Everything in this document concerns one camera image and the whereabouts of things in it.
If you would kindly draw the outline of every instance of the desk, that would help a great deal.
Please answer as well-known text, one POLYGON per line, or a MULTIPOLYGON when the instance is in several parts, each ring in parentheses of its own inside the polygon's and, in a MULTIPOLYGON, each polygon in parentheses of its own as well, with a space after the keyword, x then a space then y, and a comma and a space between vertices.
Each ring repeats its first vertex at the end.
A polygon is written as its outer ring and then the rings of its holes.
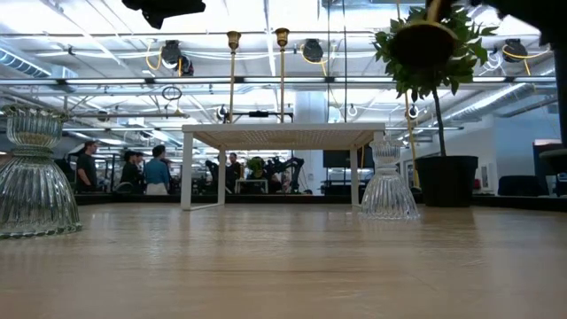
MULTIPOLYGON (((225 202, 226 170, 219 170, 217 204, 191 206, 191 165, 193 138, 208 144, 220 154, 245 150, 350 150, 351 170, 358 169, 357 150, 372 140, 382 141, 384 123, 323 123, 323 124, 212 124, 183 125, 183 179, 181 207, 196 210, 221 206, 225 202)), ((226 166, 226 157, 219 158, 219 167, 226 166)), ((359 205, 358 174, 351 174, 351 200, 359 205)))
POLYGON ((237 184, 235 186, 235 193, 240 194, 240 184, 241 183, 263 183, 264 184, 264 194, 268 194, 268 180, 261 179, 261 180, 242 180, 238 179, 237 184))

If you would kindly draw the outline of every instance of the potted plant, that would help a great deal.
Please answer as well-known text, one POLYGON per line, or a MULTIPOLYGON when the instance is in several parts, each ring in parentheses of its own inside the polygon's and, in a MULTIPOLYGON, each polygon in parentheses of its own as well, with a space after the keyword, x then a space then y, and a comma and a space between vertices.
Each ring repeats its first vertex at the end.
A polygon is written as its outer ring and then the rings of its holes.
MULTIPOLYGON (((461 6, 447 8, 444 18, 437 22, 425 22, 427 9, 412 7, 406 19, 391 20, 390 32, 376 33, 375 47, 377 49, 376 61, 382 59, 386 63, 385 72, 396 81, 398 97, 409 93, 415 102, 418 98, 433 95, 437 124, 439 126, 440 156, 421 158, 416 160, 419 171, 423 199, 427 206, 469 206, 472 196, 475 171, 478 167, 478 158, 473 156, 447 156, 445 135, 443 132, 443 118, 439 105, 437 87, 441 84, 450 87, 455 94, 460 83, 472 82, 474 67, 481 66, 488 60, 488 52, 482 47, 484 35, 493 35, 497 27, 482 27, 475 25, 467 16, 466 10, 461 6), (439 31, 446 31, 451 35, 451 58, 439 60, 433 51, 428 48, 428 38, 415 41, 416 46, 411 51, 405 51, 405 63, 400 63, 400 47, 394 46, 395 36, 401 30, 408 30, 410 26, 423 26, 430 23, 439 31), (408 63, 408 56, 415 55, 416 60, 429 55, 437 58, 436 63, 430 66, 416 67, 408 63)), ((404 32, 406 42, 408 32, 404 32)))

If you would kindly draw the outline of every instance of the glass vase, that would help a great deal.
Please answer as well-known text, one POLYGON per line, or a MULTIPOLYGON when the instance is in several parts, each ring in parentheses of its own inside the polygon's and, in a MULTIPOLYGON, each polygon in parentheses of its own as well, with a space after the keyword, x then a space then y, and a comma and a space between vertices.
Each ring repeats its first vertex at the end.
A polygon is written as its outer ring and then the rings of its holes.
POLYGON ((419 218, 416 201, 396 171, 400 145, 391 141, 372 142, 375 173, 362 197, 362 216, 370 219, 413 220, 419 218))
POLYGON ((7 136, 13 158, 0 168, 0 238, 81 229, 73 190, 50 159, 61 139, 65 116, 31 105, 7 105, 7 136))

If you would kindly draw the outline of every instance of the glass base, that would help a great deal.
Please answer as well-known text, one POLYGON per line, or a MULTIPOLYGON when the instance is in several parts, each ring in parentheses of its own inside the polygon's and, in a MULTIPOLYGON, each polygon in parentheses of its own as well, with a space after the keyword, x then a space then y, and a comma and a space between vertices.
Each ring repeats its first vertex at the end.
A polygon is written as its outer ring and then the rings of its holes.
POLYGON ((0 238, 81 229, 71 186, 49 158, 19 156, 0 169, 0 238))
POLYGON ((377 168, 362 197, 361 215, 368 219, 414 220, 416 201, 401 176, 391 168, 377 168))

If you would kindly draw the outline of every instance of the table leg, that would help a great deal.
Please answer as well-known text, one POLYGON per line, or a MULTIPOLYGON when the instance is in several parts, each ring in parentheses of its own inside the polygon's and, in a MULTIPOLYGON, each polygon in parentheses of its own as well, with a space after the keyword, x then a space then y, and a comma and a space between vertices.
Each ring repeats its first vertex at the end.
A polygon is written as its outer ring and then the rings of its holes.
POLYGON ((351 149, 351 200, 353 206, 359 205, 358 200, 358 150, 351 149))
POLYGON ((219 205, 224 205, 225 188, 227 184, 227 149, 221 146, 219 149, 219 205))
POLYGON ((183 135, 183 171, 181 179, 181 209, 191 208, 191 171, 193 166, 193 133, 183 135))

